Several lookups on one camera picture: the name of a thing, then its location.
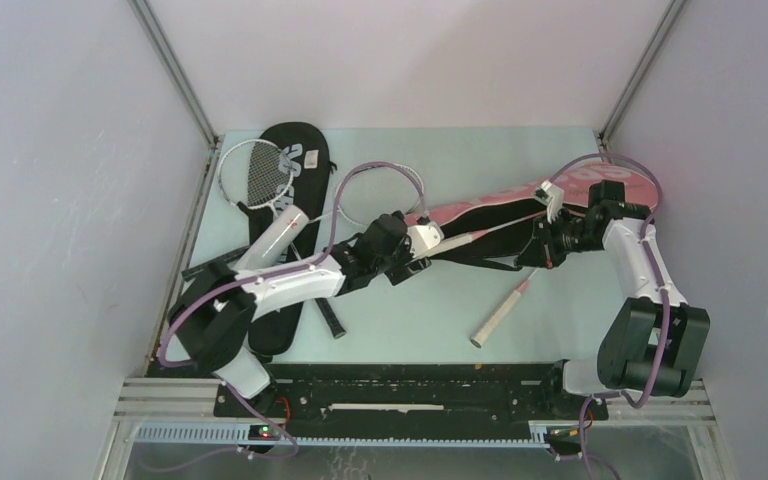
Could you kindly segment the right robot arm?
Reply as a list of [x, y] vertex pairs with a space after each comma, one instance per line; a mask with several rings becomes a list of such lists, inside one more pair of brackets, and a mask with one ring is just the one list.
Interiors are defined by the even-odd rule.
[[671, 282], [659, 253], [650, 208], [625, 197], [622, 182], [602, 180], [588, 192], [582, 216], [561, 209], [538, 220], [516, 257], [518, 267], [552, 269], [572, 253], [604, 251], [625, 297], [595, 357], [565, 360], [559, 380], [541, 392], [545, 411], [566, 418], [582, 396], [631, 398], [642, 407], [651, 397], [684, 396], [710, 329], [706, 310], [692, 307]]

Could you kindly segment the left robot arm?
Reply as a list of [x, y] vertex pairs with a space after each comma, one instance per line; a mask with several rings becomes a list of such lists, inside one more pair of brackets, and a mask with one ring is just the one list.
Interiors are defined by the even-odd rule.
[[443, 238], [427, 217], [407, 225], [398, 214], [383, 214], [365, 232], [330, 243], [318, 256], [259, 270], [211, 267], [171, 311], [157, 358], [166, 367], [192, 365], [215, 375], [238, 393], [238, 404], [250, 415], [264, 416], [275, 406], [276, 390], [246, 346], [256, 321], [307, 300], [364, 289], [379, 275], [397, 285], [429, 266], [425, 255]]

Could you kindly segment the white shuttlecock tube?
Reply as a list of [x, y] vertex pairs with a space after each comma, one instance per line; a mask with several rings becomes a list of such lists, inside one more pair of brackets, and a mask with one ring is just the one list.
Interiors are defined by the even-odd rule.
[[281, 212], [272, 209], [272, 222], [256, 240], [251, 241], [233, 269], [257, 270], [275, 265], [308, 223], [309, 217], [295, 205], [289, 205]]

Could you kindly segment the pink sport racket bag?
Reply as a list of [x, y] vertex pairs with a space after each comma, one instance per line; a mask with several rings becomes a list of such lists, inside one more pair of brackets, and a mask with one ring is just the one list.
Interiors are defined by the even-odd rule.
[[[564, 190], [564, 206], [584, 216], [600, 240], [600, 250], [615, 256], [622, 267], [641, 267], [664, 275], [658, 251], [654, 213], [662, 188], [654, 175], [638, 162], [616, 154], [589, 154], [562, 167], [545, 180]], [[535, 221], [546, 216], [546, 207], [533, 197], [543, 182], [533, 181], [496, 194], [433, 208], [429, 215], [410, 214], [405, 222], [415, 225], [422, 217], [436, 222], [444, 239], [536, 215], [490, 233], [460, 248], [426, 257], [464, 265], [510, 271], [522, 269], [516, 257], [533, 241]], [[512, 258], [506, 266], [501, 258]]]

